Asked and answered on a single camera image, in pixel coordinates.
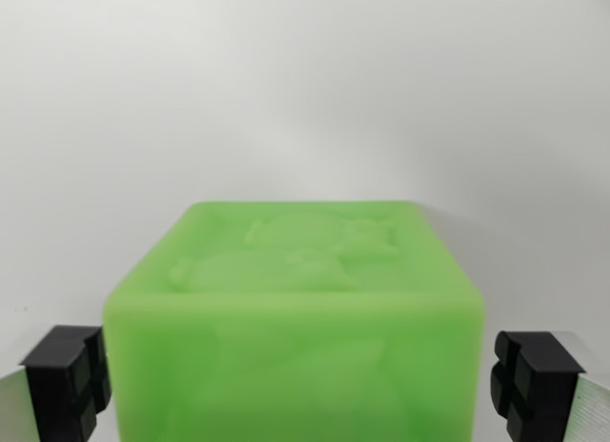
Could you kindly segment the black-padded silver gripper left finger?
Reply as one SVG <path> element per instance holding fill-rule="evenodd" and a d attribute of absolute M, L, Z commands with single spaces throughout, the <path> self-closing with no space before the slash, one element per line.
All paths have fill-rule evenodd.
<path fill-rule="evenodd" d="M 110 401 L 103 329 L 54 326 L 1 370 L 1 439 L 88 441 Z"/>

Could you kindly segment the black-padded silver gripper right finger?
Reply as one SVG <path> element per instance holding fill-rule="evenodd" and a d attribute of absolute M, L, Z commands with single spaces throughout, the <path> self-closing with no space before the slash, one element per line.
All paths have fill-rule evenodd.
<path fill-rule="evenodd" d="M 608 442 L 609 363 L 569 331 L 501 331 L 490 394 L 518 442 Z"/>

